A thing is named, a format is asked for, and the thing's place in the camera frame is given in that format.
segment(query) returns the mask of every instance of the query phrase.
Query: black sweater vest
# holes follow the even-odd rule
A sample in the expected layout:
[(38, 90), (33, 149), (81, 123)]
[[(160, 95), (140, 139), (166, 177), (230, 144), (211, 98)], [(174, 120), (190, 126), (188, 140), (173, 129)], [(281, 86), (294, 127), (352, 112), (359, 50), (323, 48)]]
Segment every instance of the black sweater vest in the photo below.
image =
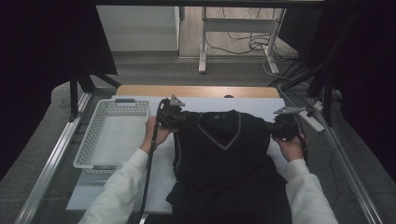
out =
[(166, 200), (182, 223), (291, 223), (263, 119), (190, 112), (174, 137), (177, 182)]

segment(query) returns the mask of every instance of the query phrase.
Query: white basket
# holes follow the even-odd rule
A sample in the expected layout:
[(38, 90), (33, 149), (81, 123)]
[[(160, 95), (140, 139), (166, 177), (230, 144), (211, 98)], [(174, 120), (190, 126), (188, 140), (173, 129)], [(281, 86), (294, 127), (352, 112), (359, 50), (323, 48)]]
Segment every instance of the white basket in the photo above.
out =
[(99, 101), (74, 166), (89, 173), (113, 173), (140, 147), (148, 118), (149, 101)]

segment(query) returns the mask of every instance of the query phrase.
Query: metal frame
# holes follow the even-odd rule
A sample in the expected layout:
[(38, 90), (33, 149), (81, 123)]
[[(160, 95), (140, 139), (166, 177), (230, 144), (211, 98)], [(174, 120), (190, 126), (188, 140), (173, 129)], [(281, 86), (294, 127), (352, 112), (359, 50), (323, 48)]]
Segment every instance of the metal frame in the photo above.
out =
[(94, 0), (97, 6), (346, 8), (356, 0)]
[(270, 64), (273, 74), (278, 74), (273, 47), (279, 33), (280, 25), (285, 15), (285, 8), (281, 8), (275, 19), (230, 19), (230, 18), (208, 18), (206, 16), (206, 7), (202, 7), (202, 39), (199, 54), (200, 74), (206, 72), (206, 32), (235, 32), (235, 33), (264, 33), (269, 34), (270, 39), (268, 46), (265, 48), (265, 58)]
[(74, 121), (69, 121), (66, 124), (61, 137), (59, 138), (55, 148), (52, 150), (52, 153), (50, 154), (43, 171), (35, 182), (35, 186), (30, 192), (22, 210), (18, 214), (15, 223), (31, 223), (35, 217), (35, 212), (37, 211), (41, 200), (47, 192), (50, 181), (53, 178), (58, 164), (61, 161), (62, 156), (64, 155), (66, 148), (80, 123), (81, 117), (87, 107), (88, 102), (91, 99), (91, 96), (92, 95), (90, 93), (83, 93), (81, 96), (78, 102), (79, 112), (76, 116), (76, 119)]
[(382, 218), (378, 214), (376, 206), (372, 198), (370, 197), (369, 192), (361, 182), (361, 179), (359, 178), (358, 174), (355, 171), (355, 168), (350, 162), (340, 140), (335, 134), (334, 129), (328, 125), (328, 123), (320, 113), (317, 114), (319, 121), (325, 127), (326, 137), (328, 138), (328, 141), (332, 146), (332, 150), (334, 151), (334, 154), (336, 155), (337, 160), (344, 171), (344, 174), (346, 175), (349, 186), (352, 188), (358, 198), (358, 202), (361, 205), (361, 209), (363, 210), (364, 215), (366, 215), (369, 223), (382, 224)]

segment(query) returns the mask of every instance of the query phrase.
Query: white sleeve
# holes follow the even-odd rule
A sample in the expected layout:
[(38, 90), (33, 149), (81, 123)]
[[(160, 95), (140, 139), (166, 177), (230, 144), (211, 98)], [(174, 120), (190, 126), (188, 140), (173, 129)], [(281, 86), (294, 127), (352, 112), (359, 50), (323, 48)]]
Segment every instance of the white sleeve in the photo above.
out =
[(290, 161), (285, 167), (289, 177), (286, 192), (293, 224), (338, 223), (323, 195), (318, 177), (309, 173), (304, 160)]
[(134, 206), (134, 196), (143, 184), (148, 158), (146, 152), (138, 149), (128, 161), (123, 162), (107, 180), (79, 223), (126, 223)]

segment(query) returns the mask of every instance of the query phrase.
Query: aluminum rail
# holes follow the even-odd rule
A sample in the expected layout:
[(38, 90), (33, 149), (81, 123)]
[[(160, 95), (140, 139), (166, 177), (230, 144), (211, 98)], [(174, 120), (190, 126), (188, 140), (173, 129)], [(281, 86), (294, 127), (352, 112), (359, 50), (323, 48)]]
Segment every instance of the aluminum rail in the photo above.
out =
[(336, 8), (356, 6), (357, 0), (94, 0), (97, 6), (158, 7), (267, 7), (267, 8)]
[(50, 181), (53, 178), (55, 171), (58, 167), (59, 162), (64, 155), (67, 146), (70, 143), (70, 140), (75, 133), (80, 121), (81, 117), (84, 113), (85, 108), (87, 107), (88, 102), (92, 97), (91, 93), (83, 93), (78, 102), (78, 115), (73, 122), (68, 122), (64, 128), (64, 131), (61, 134), (55, 148), (52, 150), (52, 153), (47, 160), (46, 165), (43, 168), (40, 176), (35, 182), (35, 186), (29, 194), (25, 204), (23, 205), (22, 210), (18, 214), (18, 217), (15, 223), (31, 223), (35, 212), (38, 209), (38, 206), (41, 203), (47, 189), (50, 185)]
[(340, 140), (338, 139), (337, 135), (334, 132), (334, 129), (329, 127), (323, 116), (317, 113), (318, 119), (321, 124), (325, 128), (326, 136), (329, 140), (329, 143), (332, 146), (332, 150), (334, 150), (334, 154), (337, 157), (337, 160), (346, 175), (346, 179), (349, 183), (349, 186), (355, 192), (358, 202), (361, 205), (361, 209), (366, 215), (367, 220), (371, 224), (382, 224), (382, 218), (378, 214), (376, 206), (370, 197), (369, 192), (367, 191), (366, 187), (364, 187), (361, 179), (359, 178), (358, 174), (355, 171), (352, 163), (350, 162), (346, 152), (344, 151), (343, 146), (341, 145)]

